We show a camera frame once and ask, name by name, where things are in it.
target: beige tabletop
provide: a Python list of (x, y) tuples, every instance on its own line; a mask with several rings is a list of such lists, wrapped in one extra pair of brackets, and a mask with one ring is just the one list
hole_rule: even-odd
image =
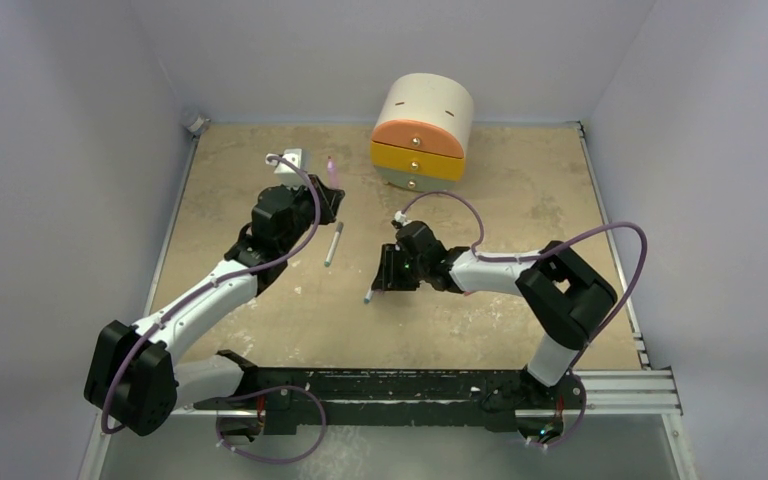
[[(258, 193), (278, 182), (266, 153), (301, 147), (309, 170), (327, 181), (337, 162), (345, 223), (330, 268), (323, 261), (334, 225), (321, 227), (256, 300), (220, 321), (185, 355), (198, 360), (231, 349), (263, 366), (521, 368), (543, 330), (521, 297), (434, 291), (388, 292), (364, 305), (382, 243), (394, 241), (393, 214), (415, 193), (387, 185), (368, 157), (371, 127), (214, 125), (201, 138), (154, 299), (157, 310), (201, 280), (251, 219)], [(573, 128), (476, 127), (464, 178), (453, 191), (472, 202), (487, 229), (486, 252), (524, 252), (602, 223)], [(458, 202), (420, 200), (423, 220), (447, 248), (478, 235)], [(621, 291), (605, 236), (575, 248)], [(639, 369), (626, 314), (594, 341), (582, 369)]]

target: yellow drawer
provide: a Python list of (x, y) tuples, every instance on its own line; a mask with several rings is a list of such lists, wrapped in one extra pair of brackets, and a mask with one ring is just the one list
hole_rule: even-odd
[(373, 165), (379, 167), (452, 181), (460, 180), (466, 165), (463, 158), (418, 152), (377, 142), (370, 143), (369, 158)]

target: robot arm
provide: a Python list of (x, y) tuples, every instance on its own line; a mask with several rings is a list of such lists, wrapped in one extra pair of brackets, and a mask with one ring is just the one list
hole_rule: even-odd
[[(588, 344), (617, 301), (608, 282), (571, 249), (545, 257), (540, 251), (483, 254), (468, 247), (446, 249), (423, 222), (394, 221), (396, 243), (381, 247), (373, 290), (416, 290), (420, 282), (451, 293), (488, 291), (521, 296), (545, 335), (523, 374), (555, 386)], [(560, 288), (567, 282), (565, 290)]]
[[(269, 159), (267, 163), (277, 165), (282, 185), (260, 193), (251, 223), (240, 230), (216, 268), (156, 313), (131, 326), (113, 321), (99, 334), (84, 398), (104, 408), (121, 371), (109, 411), (138, 435), (156, 430), (174, 408), (234, 393), (243, 371), (231, 352), (181, 366), (178, 362), (216, 322), (275, 282), (287, 268), (286, 256), (312, 225), (336, 219), (345, 192), (325, 187), (316, 175), (307, 175), (308, 185), (285, 163)], [(304, 172), (301, 150), (287, 150), (283, 159)], [(122, 367), (138, 342), (143, 343)]]

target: gray wall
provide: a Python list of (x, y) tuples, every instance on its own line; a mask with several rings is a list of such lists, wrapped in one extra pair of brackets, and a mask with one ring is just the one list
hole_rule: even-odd
[(186, 145), (130, 3), (0, 0), (0, 478), (75, 478), (99, 329), (141, 313)]
[(476, 119), (579, 120), (654, 0), (134, 0), (182, 99), (224, 121), (370, 121), (427, 71)]
[(704, 478), (768, 478), (768, 2), (658, 1), (588, 141)]

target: white marker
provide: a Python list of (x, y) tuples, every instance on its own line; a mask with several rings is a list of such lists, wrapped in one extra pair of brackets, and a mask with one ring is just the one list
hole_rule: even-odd
[(334, 239), (331, 240), (331, 248), (328, 249), (328, 255), (325, 256), (325, 266), (331, 266), (331, 260), (334, 260), (334, 252), (337, 251), (337, 242), (340, 241), (340, 234), (343, 233), (343, 222), (337, 222), (337, 231), (334, 232)]

